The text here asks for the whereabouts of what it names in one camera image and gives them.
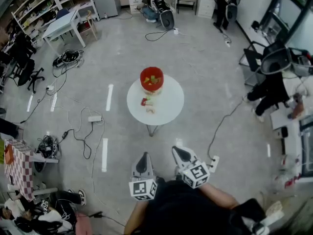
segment checkered table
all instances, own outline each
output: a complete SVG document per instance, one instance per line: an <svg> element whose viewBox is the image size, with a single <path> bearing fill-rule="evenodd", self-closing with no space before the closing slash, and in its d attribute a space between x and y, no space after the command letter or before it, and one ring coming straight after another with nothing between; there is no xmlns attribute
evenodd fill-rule
<svg viewBox="0 0 313 235"><path fill-rule="evenodd" d="M8 139L4 147L12 145L14 161L12 164L4 162L4 174L13 185L9 190L18 190L28 201L35 195L48 194L57 191L57 188L34 190L32 162L58 163L58 159L45 159L41 154L36 154L24 140Z"/></svg>
<svg viewBox="0 0 313 235"><path fill-rule="evenodd" d="M19 188L19 192L28 201L34 199L33 170L30 157L32 149L24 140L5 140L4 146L12 145L14 161L12 164L4 163L4 173L9 181Z"/></svg>

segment checkered tablecloth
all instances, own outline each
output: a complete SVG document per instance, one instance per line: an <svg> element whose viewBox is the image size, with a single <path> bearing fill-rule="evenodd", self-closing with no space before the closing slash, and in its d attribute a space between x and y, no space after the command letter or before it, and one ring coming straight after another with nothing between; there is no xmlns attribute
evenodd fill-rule
<svg viewBox="0 0 313 235"><path fill-rule="evenodd" d="M33 155L33 150L27 145L24 140L5 140L5 147L11 144L14 161L12 164L4 162L4 173L10 183L19 187L19 192L28 201L34 199L33 195L33 171L30 156Z"/></svg>

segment red bowl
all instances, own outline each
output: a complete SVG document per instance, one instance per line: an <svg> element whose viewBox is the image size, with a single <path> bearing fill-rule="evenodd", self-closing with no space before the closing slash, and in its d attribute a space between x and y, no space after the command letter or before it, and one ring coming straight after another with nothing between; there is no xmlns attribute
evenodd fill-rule
<svg viewBox="0 0 313 235"><path fill-rule="evenodd" d="M158 79L156 84L153 84L151 80L145 82L146 77L151 79L151 76L155 76L155 79ZM164 83L163 72L158 67L148 67L141 72L140 82L145 90L155 92L156 90L160 89Z"/></svg>

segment concrete floor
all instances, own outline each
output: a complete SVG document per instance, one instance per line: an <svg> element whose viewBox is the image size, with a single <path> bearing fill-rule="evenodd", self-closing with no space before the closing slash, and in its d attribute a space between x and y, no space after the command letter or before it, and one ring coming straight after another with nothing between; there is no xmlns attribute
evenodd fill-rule
<svg viewBox="0 0 313 235"><path fill-rule="evenodd" d="M128 18L130 15L123 12L119 17ZM37 138L42 138L47 131L61 139L62 134L71 129L67 110L75 129L79 128L79 115L84 106L104 116L103 137L109 140L108 164L107 172L102 172L101 144L94 161L96 195L92 190L92 159L102 126L94 125L94 132L87 139L92 148L89 160L82 155L82 142L76 141L69 133L61 144L60 163L49 164L38 175L48 186L85 189L88 197L88 205L83 208L85 213L103 211L107 216L126 223L135 205L128 187L131 163L144 151L150 153L155 170L166 179L174 175L171 147L177 140L210 163L206 153L215 129L222 117L229 114L251 89L244 86L243 71L238 65L248 42L236 25L229 26L227 33L232 44L227 47L212 20L199 18L190 9L182 9L175 17L180 34L174 35L170 31L156 42L148 42L145 34L163 31L163 28L156 29L156 24L145 22L141 15L129 20L111 18L97 22L100 39L95 41L91 33L83 35L87 44L83 49L85 62L80 68L67 73L67 81L57 94L56 106L64 109L55 108L51 112L50 97L46 96L32 117L22 125L23 138L37 147ZM69 34L65 42L65 46L61 40L53 44L60 52L82 49L78 39L71 38ZM47 85L55 79L51 73L54 58L47 44L33 56L35 68L45 69L43 75L46 80L38 83L31 110L36 106L37 99L43 97ZM185 95L181 114L152 138L148 136L146 126L132 117L126 104L129 87L148 66L160 67L165 74L175 78ZM58 79L57 87L64 79L65 76ZM109 84L114 84L114 88L111 110L107 112ZM7 81L5 93L0 98L1 105L8 110L7 120L20 122L27 118L30 95L26 86L18 88L12 80ZM82 128L76 134L78 137L86 136L91 129L87 121L88 110L83 111L82 116ZM268 144L271 147L270 158ZM233 194L239 202L256 197L260 191L268 192L281 155L281 144L272 136L268 112L266 122L261 124L253 116L250 105L243 103L239 106L220 127L211 147L211 155L218 155L220 162L215 174L211 175L210 183ZM94 222L94 234L123 231L122 227L108 219Z"/></svg>

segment round white table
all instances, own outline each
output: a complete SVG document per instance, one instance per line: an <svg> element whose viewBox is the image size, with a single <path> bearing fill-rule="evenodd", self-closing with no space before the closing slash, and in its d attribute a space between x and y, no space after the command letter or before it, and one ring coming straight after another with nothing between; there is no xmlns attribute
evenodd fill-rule
<svg viewBox="0 0 313 235"><path fill-rule="evenodd" d="M134 118L147 125L149 135L152 137L158 126L173 121L180 114L184 105L184 92L175 79L164 75L162 92L159 95L150 96L153 106L141 105L142 99L146 96L140 79L136 80L128 90L127 106ZM154 114L147 112L147 107L153 108ZM156 126L152 132L151 125Z"/></svg>

